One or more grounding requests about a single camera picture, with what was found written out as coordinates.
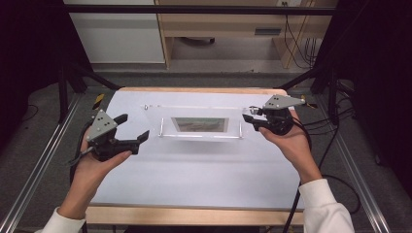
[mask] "white sleeve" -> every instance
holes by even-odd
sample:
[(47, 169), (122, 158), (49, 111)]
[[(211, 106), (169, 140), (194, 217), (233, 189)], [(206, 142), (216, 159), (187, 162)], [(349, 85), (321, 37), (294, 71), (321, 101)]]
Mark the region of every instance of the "white sleeve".
[(305, 204), (304, 232), (355, 232), (348, 210), (336, 202), (327, 180), (306, 183), (299, 191)]
[(61, 216), (57, 213), (56, 208), (43, 230), (38, 230), (35, 233), (78, 233), (85, 223), (85, 219), (76, 220)]

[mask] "person's right hand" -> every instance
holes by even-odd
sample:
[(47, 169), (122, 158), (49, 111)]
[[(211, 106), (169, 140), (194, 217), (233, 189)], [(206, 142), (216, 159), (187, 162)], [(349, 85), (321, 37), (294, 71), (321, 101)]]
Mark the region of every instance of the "person's right hand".
[(263, 127), (260, 127), (258, 131), (267, 141), (279, 147), (285, 158), (296, 169), (302, 184), (322, 178), (309, 149), (306, 136), (299, 127), (294, 125), (292, 130), (284, 136), (275, 135)]

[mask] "white tabletop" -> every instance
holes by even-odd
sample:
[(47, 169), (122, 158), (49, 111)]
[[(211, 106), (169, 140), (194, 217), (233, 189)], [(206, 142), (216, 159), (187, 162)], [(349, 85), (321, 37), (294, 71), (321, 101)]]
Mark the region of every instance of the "white tabletop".
[(159, 125), (144, 105), (261, 107), (272, 95), (118, 91), (110, 117), (128, 114), (116, 138), (150, 138), (113, 170), (100, 185), (92, 205), (185, 208), (290, 209), (299, 177), (289, 161), (251, 124), (242, 122), (242, 139), (170, 139), (158, 136)]

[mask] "white table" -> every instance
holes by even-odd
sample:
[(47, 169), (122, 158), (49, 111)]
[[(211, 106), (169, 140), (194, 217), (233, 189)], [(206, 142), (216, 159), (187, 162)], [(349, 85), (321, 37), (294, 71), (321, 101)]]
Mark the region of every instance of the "white table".
[[(118, 91), (107, 110), (128, 114), (117, 138), (146, 130), (150, 138), (112, 171), (86, 212), (88, 223), (150, 225), (284, 224), (298, 185), (289, 161), (251, 124), (241, 139), (188, 140), (159, 137), (142, 106), (261, 107), (276, 89), (138, 88)], [(292, 224), (302, 224), (299, 211)]]

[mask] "hand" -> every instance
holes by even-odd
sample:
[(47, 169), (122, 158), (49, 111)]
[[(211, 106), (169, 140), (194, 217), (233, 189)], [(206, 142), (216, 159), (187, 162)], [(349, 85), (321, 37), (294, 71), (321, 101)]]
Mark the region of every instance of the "hand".
[[(297, 118), (295, 111), (291, 111), (291, 114)], [(296, 169), (302, 184), (322, 178), (310, 152), (305, 133), (299, 127), (294, 125), (292, 130), (284, 136), (275, 135), (263, 127), (258, 130), (267, 141), (279, 147), (285, 158)]]
[[(87, 147), (88, 143), (84, 136), (81, 151), (85, 151)], [(85, 218), (88, 204), (106, 175), (123, 163), (130, 154), (131, 151), (125, 151), (104, 162), (97, 160), (92, 153), (85, 155), (77, 165), (70, 190), (57, 212), (72, 219)]]

